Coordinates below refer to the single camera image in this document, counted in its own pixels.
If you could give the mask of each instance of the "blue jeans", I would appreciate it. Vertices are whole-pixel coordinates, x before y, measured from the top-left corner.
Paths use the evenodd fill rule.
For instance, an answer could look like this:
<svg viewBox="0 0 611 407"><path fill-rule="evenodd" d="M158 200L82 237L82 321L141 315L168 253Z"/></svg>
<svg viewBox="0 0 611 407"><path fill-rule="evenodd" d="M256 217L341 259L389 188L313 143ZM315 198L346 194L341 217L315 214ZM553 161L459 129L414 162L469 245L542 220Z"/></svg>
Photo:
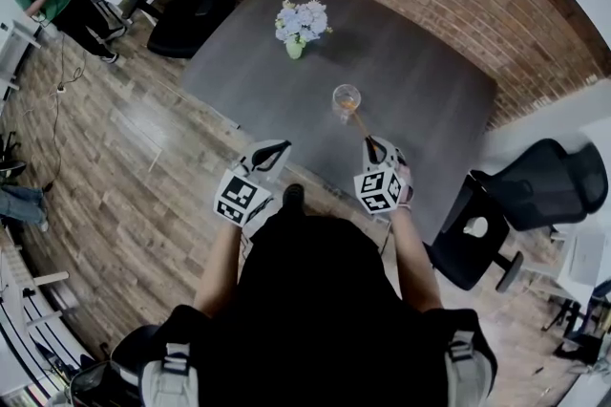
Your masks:
<svg viewBox="0 0 611 407"><path fill-rule="evenodd" d="M42 197L40 188L3 185L0 187L0 215L40 225L47 219L40 208Z"/></svg>

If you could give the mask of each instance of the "green vase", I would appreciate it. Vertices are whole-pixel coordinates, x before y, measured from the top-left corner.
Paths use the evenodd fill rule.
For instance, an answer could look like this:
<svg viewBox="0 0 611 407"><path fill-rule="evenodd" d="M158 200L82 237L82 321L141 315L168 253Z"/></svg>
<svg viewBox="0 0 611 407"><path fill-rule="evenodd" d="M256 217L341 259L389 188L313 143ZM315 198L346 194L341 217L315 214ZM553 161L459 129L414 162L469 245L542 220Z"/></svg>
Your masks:
<svg viewBox="0 0 611 407"><path fill-rule="evenodd" d="M298 44L297 42L294 41L288 41L286 42L286 52L288 53L288 56L295 60L298 59L299 57L302 56L302 52L304 51L304 47L302 46L302 44Z"/></svg>

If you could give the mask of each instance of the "dark gray tabletop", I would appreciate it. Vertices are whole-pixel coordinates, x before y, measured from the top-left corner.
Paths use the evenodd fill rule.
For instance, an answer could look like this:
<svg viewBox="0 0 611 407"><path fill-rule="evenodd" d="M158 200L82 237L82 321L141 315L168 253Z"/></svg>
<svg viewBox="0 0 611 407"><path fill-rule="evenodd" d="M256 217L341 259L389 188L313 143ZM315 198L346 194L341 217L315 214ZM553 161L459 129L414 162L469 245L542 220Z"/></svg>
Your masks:
<svg viewBox="0 0 611 407"><path fill-rule="evenodd" d="M406 155L414 220L432 243L477 157L495 83L373 0L319 0L334 33L291 60L274 36L282 1L244 0L188 64L183 88L256 139L291 140L293 162L354 195L362 136L331 110L335 87L353 84L370 132Z"/></svg>

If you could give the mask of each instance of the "man in green shirt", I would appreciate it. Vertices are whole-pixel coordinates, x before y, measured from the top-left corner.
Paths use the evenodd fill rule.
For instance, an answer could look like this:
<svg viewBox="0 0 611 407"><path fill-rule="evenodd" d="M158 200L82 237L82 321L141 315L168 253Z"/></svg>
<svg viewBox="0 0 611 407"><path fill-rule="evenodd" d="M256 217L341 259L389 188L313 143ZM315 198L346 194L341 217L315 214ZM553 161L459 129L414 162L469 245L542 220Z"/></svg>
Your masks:
<svg viewBox="0 0 611 407"><path fill-rule="evenodd" d="M106 19L91 0L15 0L27 16L42 14L46 22L73 38L83 49L112 64L118 54L109 51L88 30L94 31L102 42L110 42L126 32L125 27L111 30Z"/></svg>

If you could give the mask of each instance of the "shoe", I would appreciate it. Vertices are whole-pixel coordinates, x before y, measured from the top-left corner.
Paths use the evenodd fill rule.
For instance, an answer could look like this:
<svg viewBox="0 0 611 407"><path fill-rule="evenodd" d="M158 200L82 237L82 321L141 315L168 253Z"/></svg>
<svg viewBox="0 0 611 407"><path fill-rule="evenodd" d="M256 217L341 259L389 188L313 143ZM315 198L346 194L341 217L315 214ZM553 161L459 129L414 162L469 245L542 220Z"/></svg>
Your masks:
<svg viewBox="0 0 611 407"><path fill-rule="evenodd" d="M107 64L115 64L116 60L118 59L118 54L112 54L110 57L101 56L100 59Z"/></svg>
<svg viewBox="0 0 611 407"><path fill-rule="evenodd" d="M104 38L104 42L110 42L111 40L115 40L123 36L127 32L127 27L119 27L117 29L111 30L111 34Z"/></svg>
<svg viewBox="0 0 611 407"><path fill-rule="evenodd" d="M304 211L306 192L300 184L294 183L288 186L283 194L283 206L299 208Z"/></svg>

